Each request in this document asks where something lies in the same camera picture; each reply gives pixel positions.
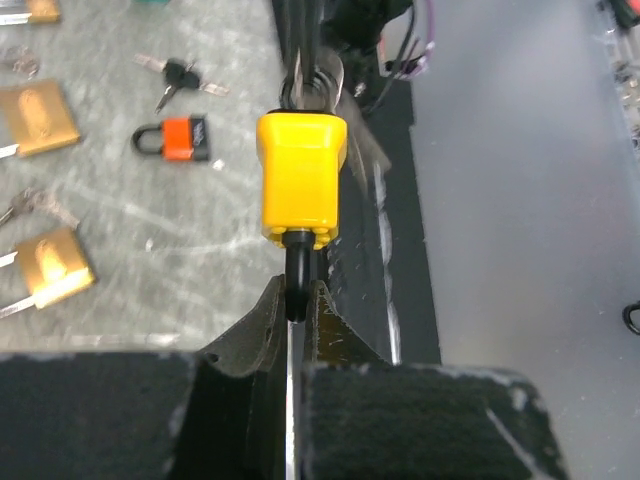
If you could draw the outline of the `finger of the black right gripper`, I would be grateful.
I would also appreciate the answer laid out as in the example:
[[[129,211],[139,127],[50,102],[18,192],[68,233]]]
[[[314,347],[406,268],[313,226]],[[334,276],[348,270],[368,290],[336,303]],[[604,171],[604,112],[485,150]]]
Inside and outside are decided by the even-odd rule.
[[[325,1],[274,1],[283,81],[280,107],[291,111],[334,113],[340,101],[344,67],[323,43]]]

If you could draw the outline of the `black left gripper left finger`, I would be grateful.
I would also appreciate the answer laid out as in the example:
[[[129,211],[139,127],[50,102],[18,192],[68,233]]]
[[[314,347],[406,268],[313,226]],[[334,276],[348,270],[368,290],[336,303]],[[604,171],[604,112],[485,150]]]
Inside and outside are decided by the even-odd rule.
[[[224,479],[285,477],[287,321],[283,278],[206,350],[204,452]]]

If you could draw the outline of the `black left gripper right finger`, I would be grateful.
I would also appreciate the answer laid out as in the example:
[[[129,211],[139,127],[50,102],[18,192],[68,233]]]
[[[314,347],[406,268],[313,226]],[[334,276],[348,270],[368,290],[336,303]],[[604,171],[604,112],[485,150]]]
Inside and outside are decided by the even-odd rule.
[[[303,479],[390,479],[395,438],[394,369],[312,283],[294,381],[296,469]]]

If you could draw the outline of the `yellow black padlock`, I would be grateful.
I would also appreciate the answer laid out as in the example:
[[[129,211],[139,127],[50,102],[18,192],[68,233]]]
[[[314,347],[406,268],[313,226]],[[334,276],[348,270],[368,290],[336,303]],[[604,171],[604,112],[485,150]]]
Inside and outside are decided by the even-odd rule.
[[[286,318],[302,322],[311,295],[312,253],[339,232],[348,125],[331,113],[274,110],[257,121],[256,146],[263,168],[263,235],[285,250]]]

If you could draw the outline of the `black keys bunch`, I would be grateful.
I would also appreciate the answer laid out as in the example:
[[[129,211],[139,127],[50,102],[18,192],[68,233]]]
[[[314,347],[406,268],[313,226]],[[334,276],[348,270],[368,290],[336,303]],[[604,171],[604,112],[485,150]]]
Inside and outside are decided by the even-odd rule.
[[[229,94],[229,89],[224,86],[204,82],[200,73],[194,69],[194,62],[185,62],[177,58],[160,60],[140,53],[134,55],[133,61],[163,76],[165,88],[155,107],[156,114],[159,114],[181,90],[202,91],[220,97]]]

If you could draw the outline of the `orange black padlock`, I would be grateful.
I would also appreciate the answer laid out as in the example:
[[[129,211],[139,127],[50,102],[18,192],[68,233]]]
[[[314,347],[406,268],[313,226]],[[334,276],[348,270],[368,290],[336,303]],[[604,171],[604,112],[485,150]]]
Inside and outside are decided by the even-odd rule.
[[[142,145],[147,134],[158,134],[161,144],[149,149]],[[208,162],[211,150],[205,116],[172,117],[158,124],[139,127],[131,136],[133,149],[143,156],[159,156],[168,162]]]

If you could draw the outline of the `brass padlock long shackle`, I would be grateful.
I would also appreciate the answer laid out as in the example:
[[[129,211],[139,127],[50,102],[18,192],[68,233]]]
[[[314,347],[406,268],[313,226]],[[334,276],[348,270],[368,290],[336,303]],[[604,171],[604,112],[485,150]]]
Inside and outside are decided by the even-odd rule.
[[[18,243],[1,257],[1,267],[17,263],[29,295],[1,308],[1,318],[29,308],[42,310],[87,290],[96,276],[75,232],[62,227]]]

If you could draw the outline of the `large brass padlock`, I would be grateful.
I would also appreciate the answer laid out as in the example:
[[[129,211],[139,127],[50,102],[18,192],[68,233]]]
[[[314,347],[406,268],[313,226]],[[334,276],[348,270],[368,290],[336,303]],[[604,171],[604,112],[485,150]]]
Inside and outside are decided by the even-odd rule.
[[[28,157],[79,142],[81,134],[55,79],[1,88],[1,114],[14,155]]]

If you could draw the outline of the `small brass padlock front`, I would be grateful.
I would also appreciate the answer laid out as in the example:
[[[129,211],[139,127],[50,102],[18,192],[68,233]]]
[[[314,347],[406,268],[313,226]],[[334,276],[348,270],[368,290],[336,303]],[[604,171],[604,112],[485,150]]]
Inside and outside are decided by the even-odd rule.
[[[55,0],[1,0],[0,22],[2,26],[55,23],[61,12]]]

